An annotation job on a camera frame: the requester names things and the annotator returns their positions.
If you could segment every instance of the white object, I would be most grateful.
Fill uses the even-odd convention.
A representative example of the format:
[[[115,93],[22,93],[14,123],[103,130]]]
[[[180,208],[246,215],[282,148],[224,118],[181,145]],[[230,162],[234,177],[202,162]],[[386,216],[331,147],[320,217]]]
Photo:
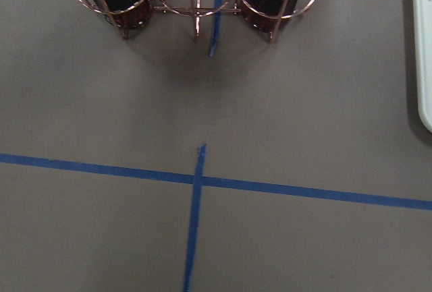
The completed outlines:
[[[418,113],[432,132],[432,0],[414,0]]]

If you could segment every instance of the blue line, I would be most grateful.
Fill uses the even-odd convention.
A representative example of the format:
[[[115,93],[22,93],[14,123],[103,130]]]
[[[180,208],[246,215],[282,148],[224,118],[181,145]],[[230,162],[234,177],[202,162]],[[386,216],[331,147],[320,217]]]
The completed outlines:
[[[198,238],[198,223],[200,217],[201,192],[203,188],[203,171],[205,162],[205,148],[199,149],[198,161],[196,162],[194,183],[192,188],[192,203],[190,206],[188,249],[186,251],[186,266],[184,270],[183,292],[190,292],[192,282],[192,271],[196,253],[196,240]]]
[[[95,173],[122,177],[134,177],[138,179],[150,179],[155,181],[167,181],[174,183],[192,184],[193,175],[167,173],[159,171],[147,171],[144,169],[131,169],[126,167],[86,164],[68,162],[65,160],[49,160],[28,156],[0,154],[0,163],[44,167],[47,169],[62,169],[83,173]],[[240,189],[252,192],[264,192],[270,194],[285,194],[289,196],[302,196],[344,202],[363,204],[375,204],[380,206],[392,206],[418,210],[432,210],[432,201],[413,200],[405,198],[393,198],[388,196],[376,196],[371,194],[359,194],[350,192],[331,191],[326,189],[313,189],[291,185],[261,183],[253,181],[240,181],[236,179],[220,179],[216,177],[203,177],[202,184],[209,187],[222,187],[226,189]]]
[[[46,158],[35,158],[10,154],[0,154],[0,163],[44,167],[47,169],[63,169],[65,171],[77,171],[83,173],[134,177],[137,179],[152,179],[155,181],[166,181],[184,184],[192,184],[194,178],[192,175],[185,174],[147,171],[145,169],[131,169],[127,167],[75,163],[65,160],[50,160]]]
[[[313,189],[291,185],[269,184],[261,182],[239,181],[235,179],[220,179],[216,177],[204,177],[204,186],[223,187],[225,189],[240,189],[270,194],[285,194],[288,196],[302,196],[344,202],[374,204],[379,206],[393,206],[419,210],[432,210],[432,201],[393,198],[388,196],[376,196],[372,194],[360,194],[328,189]]]
[[[213,7],[220,7],[222,5],[222,0],[215,0]],[[219,29],[221,26],[221,12],[216,12],[215,16],[213,18],[213,32],[211,37],[211,44],[210,44],[210,52],[209,56],[213,57],[215,54],[216,46],[217,46],[217,40],[219,39]]]

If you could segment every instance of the gray surface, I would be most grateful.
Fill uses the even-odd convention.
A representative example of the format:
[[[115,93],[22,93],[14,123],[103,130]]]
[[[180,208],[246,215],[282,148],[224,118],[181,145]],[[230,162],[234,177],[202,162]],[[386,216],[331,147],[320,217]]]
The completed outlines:
[[[123,42],[76,0],[0,3],[0,152],[432,200],[412,0],[318,0]],[[179,291],[187,185],[0,165],[3,291]],[[432,214],[204,190],[194,292],[430,291]]]

